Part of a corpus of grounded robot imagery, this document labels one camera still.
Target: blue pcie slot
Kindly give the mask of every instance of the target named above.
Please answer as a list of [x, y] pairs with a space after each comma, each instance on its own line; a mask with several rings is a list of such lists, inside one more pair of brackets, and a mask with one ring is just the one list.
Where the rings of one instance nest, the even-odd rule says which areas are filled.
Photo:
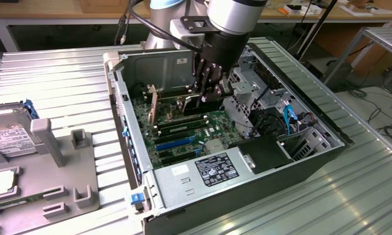
[[170, 142], [170, 143], [165, 143], [165, 144], [160, 144], [160, 145], [157, 145], [157, 151], [173, 148], [173, 147], [177, 147], [177, 146], [186, 145], [186, 144], [193, 142], [194, 137], [196, 136], [192, 136], [192, 137], [188, 137], [188, 138], [185, 138], [182, 140], [178, 140], [178, 141], [174, 141], [174, 142]]

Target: motherboard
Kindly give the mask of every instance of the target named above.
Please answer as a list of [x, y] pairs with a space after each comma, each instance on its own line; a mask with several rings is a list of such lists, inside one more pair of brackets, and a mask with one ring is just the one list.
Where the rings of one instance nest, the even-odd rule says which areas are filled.
[[152, 124], [153, 105], [138, 98], [132, 100], [154, 169], [222, 151], [230, 143], [244, 139], [224, 111], [184, 116], [174, 101], [172, 98], [157, 102]]

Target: hard drive label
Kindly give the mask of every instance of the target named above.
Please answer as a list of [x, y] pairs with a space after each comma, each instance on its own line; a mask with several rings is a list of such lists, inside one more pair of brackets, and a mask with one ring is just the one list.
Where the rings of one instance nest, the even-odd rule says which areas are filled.
[[240, 176], [226, 153], [198, 160], [194, 164], [208, 187]]
[[24, 128], [0, 131], [0, 152], [2, 154], [32, 148], [34, 148], [34, 144]]

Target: hard drive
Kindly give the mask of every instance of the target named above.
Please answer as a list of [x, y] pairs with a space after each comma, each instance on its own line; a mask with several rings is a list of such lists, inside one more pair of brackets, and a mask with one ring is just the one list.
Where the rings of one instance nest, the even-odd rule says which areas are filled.
[[32, 102], [0, 104], [0, 153], [16, 157], [34, 153], [41, 143], [30, 132], [30, 122], [38, 118]]

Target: power supply label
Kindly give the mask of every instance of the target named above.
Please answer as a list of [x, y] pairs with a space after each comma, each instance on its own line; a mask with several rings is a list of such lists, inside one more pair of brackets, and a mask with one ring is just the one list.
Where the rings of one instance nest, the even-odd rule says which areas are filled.
[[32, 148], [34, 144], [24, 128], [0, 131], [0, 152], [2, 154]]
[[226, 153], [201, 159], [194, 162], [204, 185], [208, 187], [238, 177], [234, 166]]

